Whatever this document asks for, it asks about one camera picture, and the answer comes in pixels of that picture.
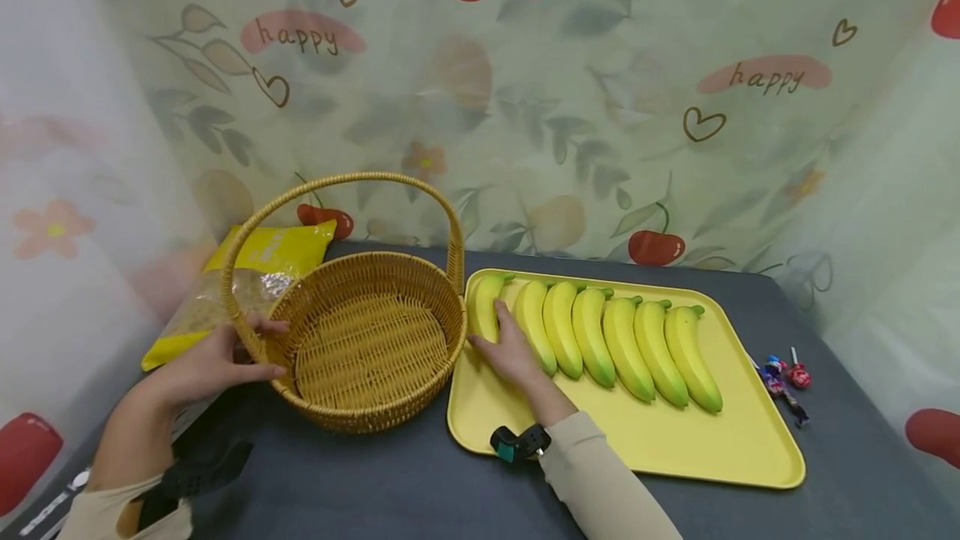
gray table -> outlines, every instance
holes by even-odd
[[[371,247],[340,243],[331,247],[330,257]],[[442,250],[408,251],[443,264]],[[467,275],[481,268],[693,288],[719,302],[752,355],[797,347],[815,377],[813,389],[802,396],[812,422],[794,430],[807,459],[807,481],[796,490],[775,492],[640,476],[687,540],[958,537],[960,522],[903,442],[769,278],[469,253]],[[257,446],[234,484],[195,501],[194,537],[582,538],[536,464],[509,469],[497,459],[463,451],[450,438],[447,401],[444,391],[422,414],[391,432],[344,437],[302,418],[270,387],[229,391],[177,442],[178,451],[203,450],[220,434]],[[78,458],[89,459],[89,453]],[[14,538],[14,533],[0,532],[0,538]],[[637,530],[637,538],[642,534]]]

wicker basket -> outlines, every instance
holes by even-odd
[[[374,251],[334,258],[292,283],[271,319],[290,332],[260,338],[233,295],[233,268],[254,228],[279,207],[336,184],[402,182],[434,197],[447,212],[447,271],[423,258]],[[335,175],[296,187],[273,200],[233,239],[222,268],[222,299],[255,362],[276,363],[283,398],[327,430],[373,433],[412,418],[447,382],[463,349],[463,233],[448,201],[424,182],[389,172]]]

black strap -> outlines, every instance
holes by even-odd
[[[497,456],[511,465],[523,463],[534,454],[543,454],[550,448],[550,442],[550,434],[539,424],[532,425],[519,437],[510,431],[510,427],[500,426],[490,438]]]
[[[158,485],[140,495],[143,507],[138,529],[149,528],[174,513],[183,498],[219,490],[239,478],[252,450],[253,445],[246,441],[233,446],[222,443],[207,458],[191,456],[178,460]]]

yellow bag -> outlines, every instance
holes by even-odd
[[[242,245],[233,271],[233,293],[244,311],[265,313],[292,281],[320,266],[336,228],[336,220],[332,220],[306,227],[253,230]],[[210,257],[191,289],[190,298],[183,301],[144,355],[141,369],[150,371],[170,363],[216,326],[230,320],[220,301],[220,269],[239,229],[240,226],[233,226]]]

yellow banana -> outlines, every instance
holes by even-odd
[[[640,356],[637,336],[633,333],[633,317],[637,312],[636,298],[614,298],[607,302],[607,310],[602,314],[602,335],[607,339],[607,348],[613,364],[617,366],[620,382],[633,396],[644,402],[651,402],[657,396],[654,378],[650,375]]]
[[[546,375],[553,377],[557,374],[557,357],[553,354],[553,347],[550,346],[543,326],[543,300],[547,291],[548,285],[544,282],[527,282],[520,288],[517,300],[513,302],[513,314],[517,315],[517,324],[526,334],[541,369]]]
[[[573,282],[559,282],[550,287],[543,300],[543,327],[550,340],[557,365],[571,380],[583,375],[583,356],[573,334],[573,301],[579,288]]]
[[[500,342],[500,325],[493,299],[500,298],[503,285],[509,280],[513,280],[512,273],[489,273],[477,282],[467,301],[467,327],[470,333],[479,333],[491,343]]]
[[[677,370],[687,383],[690,398],[708,413],[720,413],[723,408],[723,396],[720,388],[710,375],[707,364],[700,354],[697,342],[697,319],[703,314],[703,307],[675,307],[666,314],[666,347],[677,364]]]
[[[637,314],[633,315],[633,333],[637,334],[637,348],[659,393],[670,403],[684,408],[690,402],[690,394],[663,337],[665,308],[669,306],[668,300],[644,302],[638,306]]]
[[[590,287],[577,294],[573,301],[573,334],[583,355],[583,365],[587,366],[590,377],[605,388],[613,388],[617,382],[617,370],[613,368],[600,327],[604,304],[612,295],[610,288]]]

